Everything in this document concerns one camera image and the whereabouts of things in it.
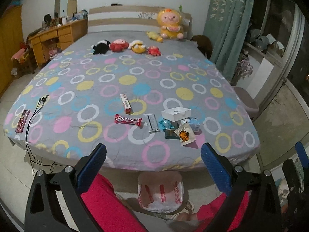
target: wooden desk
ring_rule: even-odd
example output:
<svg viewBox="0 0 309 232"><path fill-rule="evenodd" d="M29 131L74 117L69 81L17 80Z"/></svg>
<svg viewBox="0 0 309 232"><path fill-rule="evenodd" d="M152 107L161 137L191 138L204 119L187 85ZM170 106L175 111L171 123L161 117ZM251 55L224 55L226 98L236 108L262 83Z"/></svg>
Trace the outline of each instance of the wooden desk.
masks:
<svg viewBox="0 0 309 232"><path fill-rule="evenodd" d="M34 56L38 67L42 67L49 60L49 48L46 41L58 38L61 50L66 49L76 40L86 35L88 32L88 20L82 19L68 23L60 27L53 27L29 38L33 46Z"/></svg>

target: plastic stool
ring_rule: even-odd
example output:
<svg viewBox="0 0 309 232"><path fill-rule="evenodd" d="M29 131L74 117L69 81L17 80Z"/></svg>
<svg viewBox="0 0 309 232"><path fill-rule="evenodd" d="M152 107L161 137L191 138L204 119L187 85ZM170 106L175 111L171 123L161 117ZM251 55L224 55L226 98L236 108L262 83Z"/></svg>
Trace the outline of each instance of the plastic stool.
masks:
<svg viewBox="0 0 309 232"><path fill-rule="evenodd" d="M249 117L250 118L257 117L259 114L259 107L254 102L253 98L251 98L250 94L241 87L233 86L233 88L236 94L238 95L239 99L243 102Z"/></svg>

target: black plush toy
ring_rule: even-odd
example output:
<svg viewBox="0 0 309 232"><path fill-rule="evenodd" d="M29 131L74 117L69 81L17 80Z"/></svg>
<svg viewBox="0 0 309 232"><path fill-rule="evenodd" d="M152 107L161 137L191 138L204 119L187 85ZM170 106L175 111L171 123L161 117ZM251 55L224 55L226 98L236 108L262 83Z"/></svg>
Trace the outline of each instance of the black plush toy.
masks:
<svg viewBox="0 0 309 232"><path fill-rule="evenodd" d="M99 41L97 45L91 46L95 51L93 52L93 55L95 54L105 54L109 50L109 45L111 43L107 40Z"/></svg>

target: mirror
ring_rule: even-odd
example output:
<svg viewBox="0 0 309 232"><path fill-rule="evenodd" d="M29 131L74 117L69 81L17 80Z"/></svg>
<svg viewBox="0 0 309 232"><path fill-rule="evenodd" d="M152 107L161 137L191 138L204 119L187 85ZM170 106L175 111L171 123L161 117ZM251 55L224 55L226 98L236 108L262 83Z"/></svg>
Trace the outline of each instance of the mirror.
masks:
<svg viewBox="0 0 309 232"><path fill-rule="evenodd" d="M55 0L55 18L65 16L72 17L73 13L76 12L77 0Z"/></svg>

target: wooden wardrobe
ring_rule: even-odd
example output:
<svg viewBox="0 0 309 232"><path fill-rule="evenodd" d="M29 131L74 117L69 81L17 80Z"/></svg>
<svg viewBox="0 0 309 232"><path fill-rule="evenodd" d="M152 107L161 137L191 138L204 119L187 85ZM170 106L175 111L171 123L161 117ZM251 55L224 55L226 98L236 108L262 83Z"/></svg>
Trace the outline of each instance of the wooden wardrobe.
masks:
<svg viewBox="0 0 309 232"><path fill-rule="evenodd" d="M0 97L14 80L11 57L24 41L21 26L21 5L8 9L0 18Z"/></svg>

